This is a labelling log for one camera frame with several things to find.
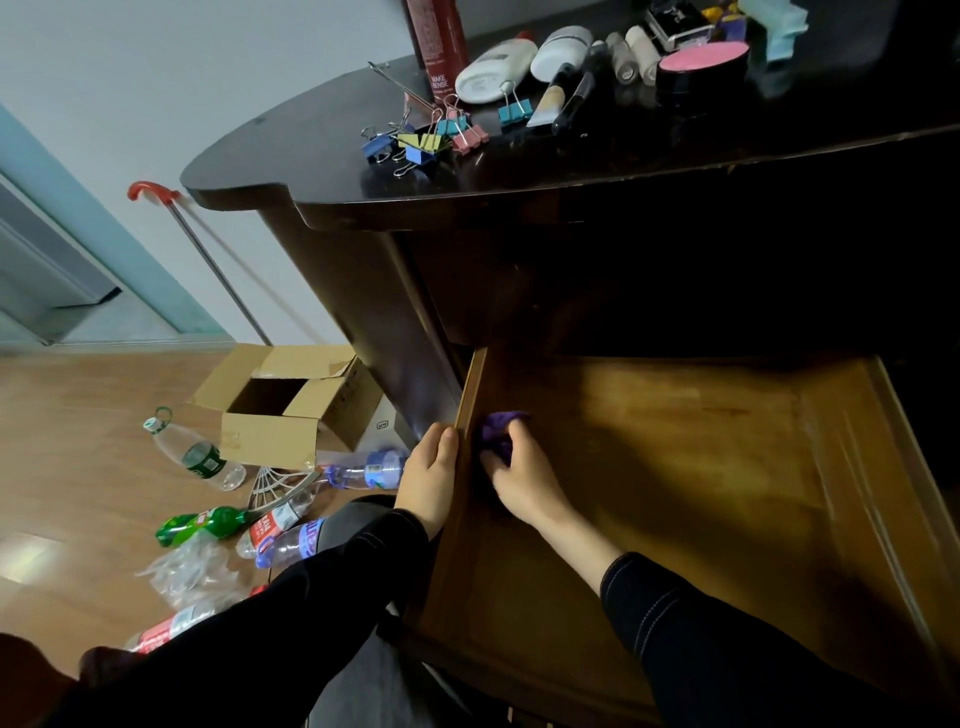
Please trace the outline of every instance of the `black sleeve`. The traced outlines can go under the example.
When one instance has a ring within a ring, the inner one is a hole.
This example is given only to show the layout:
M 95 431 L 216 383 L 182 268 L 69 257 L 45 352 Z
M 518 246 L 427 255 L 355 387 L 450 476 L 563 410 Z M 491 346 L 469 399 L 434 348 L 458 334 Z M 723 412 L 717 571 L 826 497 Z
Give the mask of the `black sleeve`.
M 638 553 L 611 564 L 600 598 L 669 728 L 919 724 L 913 707 Z
M 73 691 L 44 725 L 299 728 L 426 556 L 420 521 L 395 510 L 265 591 L 183 632 L 110 684 Z

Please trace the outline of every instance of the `cardboard box flap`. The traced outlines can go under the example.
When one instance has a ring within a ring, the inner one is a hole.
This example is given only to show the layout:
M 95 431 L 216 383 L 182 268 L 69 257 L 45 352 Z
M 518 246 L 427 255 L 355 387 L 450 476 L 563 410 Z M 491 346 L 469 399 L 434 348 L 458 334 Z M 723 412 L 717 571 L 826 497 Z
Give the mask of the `cardboard box flap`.
M 284 417 L 313 417 L 320 419 L 337 396 L 343 381 L 341 379 L 310 379 L 297 392 L 287 408 Z
M 301 417 L 224 415 L 220 454 L 247 465 L 309 471 L 316 466 L 317 421 Z
M 356 353 L 349 345 L 274 347 L 252 375 L 257 379 L 327 379 L 343 376 Z
M 237 344 L 190 398 L 190 403 L 226 411 L 269 354 L 270 347 Z

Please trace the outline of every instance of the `gray pants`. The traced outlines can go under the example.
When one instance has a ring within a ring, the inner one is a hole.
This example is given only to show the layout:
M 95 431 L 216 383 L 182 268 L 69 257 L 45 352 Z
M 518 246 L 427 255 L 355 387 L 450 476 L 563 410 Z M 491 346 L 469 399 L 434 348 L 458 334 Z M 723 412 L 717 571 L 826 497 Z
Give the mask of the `gray pants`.
M 324 523 L 317 550 L 339 546 L 389 508 L 348 503 Z M 423 663 L 371 634 L 349 664 L 327 683 L 309 728 L 439 728 L 474 720 Z

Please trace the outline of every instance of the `pole with red handle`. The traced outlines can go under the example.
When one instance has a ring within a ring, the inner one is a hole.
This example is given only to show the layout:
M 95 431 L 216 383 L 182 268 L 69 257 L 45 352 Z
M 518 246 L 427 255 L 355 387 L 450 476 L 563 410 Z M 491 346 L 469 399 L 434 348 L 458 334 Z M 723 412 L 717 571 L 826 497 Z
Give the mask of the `pole with red handle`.
M 263 339 L 264 344 L 266 344 L 268 347 L 272 346 L 273 343 L 270 341 L 270 337 L 267 336 L 266 331 L 264 331 L 263 328 L 260 327 L 260 324 L 256 322 L 256 319 L 253 318 L 253 314 L 250 313 L 250 310 L 247 308 L 247 306 L 243 303 L 243 301 L 240 300 L 237 292 L 233 290 L 233 286 L 230 285 L 230 281 L 227 280 L 224 272 L 220 270 L 220 266 L 218 266 L 216 261 L 210 257 L 210 253 L 206 251 L 204 244 L 200 242 L 200 238 L 197 237 L 195 232 L 193 232 L 193 229 L 189 226 L 187 221 L 183 218 L 183 215 L 177 209 L 177 198 L 181 197 L 178 190 L 168 189 L 162 184 L 157 184 L 156 182 L 134 182 L 127 190 L 127 197 L 136 201 L 140 197 L 141 192 L 150 192 L 151 194 L 156 195 L 156 198 L 160 200 L 163 206 L 170 210 L 170 214 L 174 216 L 174 220 L 177 221 L 177 224 L 180 226 L 183 234 L 189 238 L 190 242 L 193 243 L 193 247 L 197 249 L 197 253 L 199 253 L 200 256 L 206 261 L 206 264 L 210 266 L 210 270 L 213 271 L 213 275 L 217 277 L 217 280 L 220 281 L 221 285 L 223 285 L 230 294 L 233 302 L 237 304 L 237 308 L 239 308 L 243 315 L 247 317 L 247 321 L 250 322 L 253 330 L 255 330 L 257 335 Z

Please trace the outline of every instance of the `clear plastic bag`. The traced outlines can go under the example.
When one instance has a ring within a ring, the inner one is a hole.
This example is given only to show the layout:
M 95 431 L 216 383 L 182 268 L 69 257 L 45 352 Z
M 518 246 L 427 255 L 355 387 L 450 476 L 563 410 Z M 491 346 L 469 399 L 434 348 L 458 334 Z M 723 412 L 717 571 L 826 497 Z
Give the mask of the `clear plastic bag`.
M 179 611 L 208 596 L 237 589 L 237 572 L 227 568 L 229 552 L 203 529 L 165 553 L 137 576 L 150 575 L 150 585 Z

